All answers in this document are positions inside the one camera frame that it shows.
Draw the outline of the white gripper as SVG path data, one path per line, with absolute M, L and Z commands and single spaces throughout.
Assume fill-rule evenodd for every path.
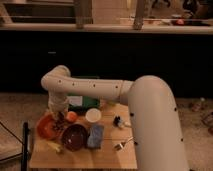
M 68 97 L 66 93 L 50 93 L 48 107 L 53 113 L 67 113 L 69 108 Z

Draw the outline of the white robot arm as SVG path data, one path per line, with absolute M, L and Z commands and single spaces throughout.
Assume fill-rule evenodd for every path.
M 153 75 L 134 81 L 73 78 L 58 65 L 41 78 L 48 106 L 68 106 L 69 93 L 126 105 L 129 109 L 138 171 L 189 171 L 176 101 L 168 84 Z

